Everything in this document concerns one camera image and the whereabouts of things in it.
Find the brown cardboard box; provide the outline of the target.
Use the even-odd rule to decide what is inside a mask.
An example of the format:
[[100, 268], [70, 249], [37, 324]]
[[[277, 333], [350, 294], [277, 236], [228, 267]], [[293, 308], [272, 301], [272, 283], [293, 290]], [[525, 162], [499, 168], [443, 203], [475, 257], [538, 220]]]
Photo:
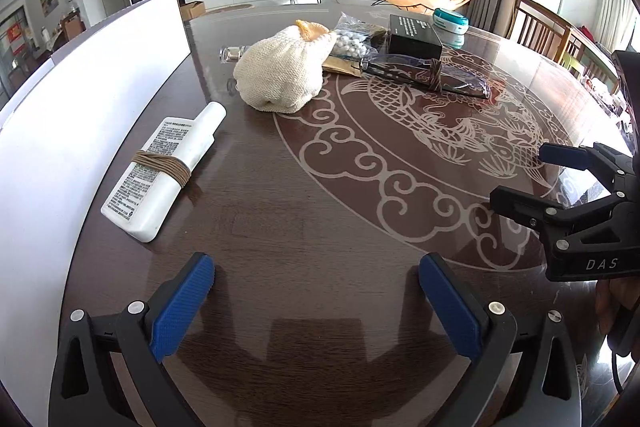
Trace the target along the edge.
[[193, 1], [180, 6], [180, 16], [184, 22], [194, 20], [206, 13], [206, 5], [203, 1]]

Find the bag of cotton swabs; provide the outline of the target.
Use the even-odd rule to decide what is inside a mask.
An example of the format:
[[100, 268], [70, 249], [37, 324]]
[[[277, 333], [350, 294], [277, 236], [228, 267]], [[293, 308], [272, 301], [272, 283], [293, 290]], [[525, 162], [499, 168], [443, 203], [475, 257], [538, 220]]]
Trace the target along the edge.
[[336, 40], [331, 55], [358, 62], [363, 57], [378, 54], [387, 30], [378, 24], [342, 13], [333, 32]]

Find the teal white round tin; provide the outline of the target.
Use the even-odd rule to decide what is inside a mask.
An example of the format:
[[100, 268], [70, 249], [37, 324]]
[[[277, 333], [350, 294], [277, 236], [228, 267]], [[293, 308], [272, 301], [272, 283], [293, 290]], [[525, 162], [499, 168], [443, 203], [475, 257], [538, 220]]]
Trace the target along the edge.
[[433, 27], [440, 40], [450, 48], [460, 49], [469, 30], [469, 20], [457, 12], [437, 8], [432, 15]]

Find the wooden dining chair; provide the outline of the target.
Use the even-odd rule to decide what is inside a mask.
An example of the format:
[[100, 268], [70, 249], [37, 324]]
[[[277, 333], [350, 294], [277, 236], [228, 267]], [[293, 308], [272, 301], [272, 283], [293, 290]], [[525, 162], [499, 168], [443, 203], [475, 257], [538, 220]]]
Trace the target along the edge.
[[515, 0], [506, 38], [560, 64], [576, 57], [572, 25], [534, 0]]

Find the white cardboard storage box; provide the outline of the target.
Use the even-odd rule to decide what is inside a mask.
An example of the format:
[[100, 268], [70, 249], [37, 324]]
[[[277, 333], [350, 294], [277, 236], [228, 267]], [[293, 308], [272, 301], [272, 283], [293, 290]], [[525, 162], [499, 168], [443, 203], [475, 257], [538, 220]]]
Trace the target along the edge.
[[1, 382], [48, 421], [62, 301], [122, 142], [189, 55], [178, 0], [143, 0], [62, 46], [1, 113]]

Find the cream knitted glove bundle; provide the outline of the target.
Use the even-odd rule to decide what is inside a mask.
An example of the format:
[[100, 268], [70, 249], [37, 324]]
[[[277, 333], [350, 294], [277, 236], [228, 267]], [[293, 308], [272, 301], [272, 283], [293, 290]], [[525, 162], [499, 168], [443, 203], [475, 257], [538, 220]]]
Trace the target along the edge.
[[240, 97], [259, 112], [298, 112], [322, 88], [322, 65], [336, 38], [326, 26], [296, 20], [252, 44], [233, 69]]

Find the white lotion tube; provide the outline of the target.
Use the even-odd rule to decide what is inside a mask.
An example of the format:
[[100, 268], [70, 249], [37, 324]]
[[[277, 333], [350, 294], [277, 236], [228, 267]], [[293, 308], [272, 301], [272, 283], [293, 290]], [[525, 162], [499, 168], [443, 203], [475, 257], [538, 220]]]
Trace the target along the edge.
[[102, 215], [141, 243], [155, 239], [226, 115], [224, 106], [210, 102], [193, 119], [164, 118], [132, 156], [105, 199]]

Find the black rectangular box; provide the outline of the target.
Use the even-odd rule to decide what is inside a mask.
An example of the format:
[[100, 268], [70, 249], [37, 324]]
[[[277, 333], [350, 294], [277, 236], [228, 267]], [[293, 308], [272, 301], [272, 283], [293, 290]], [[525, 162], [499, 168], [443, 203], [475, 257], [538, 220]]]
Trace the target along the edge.
[[431, 24], [405, 15], [390, 16], [388, 28], [388, 52], [423, 60], [439, 60], [442, 42]]

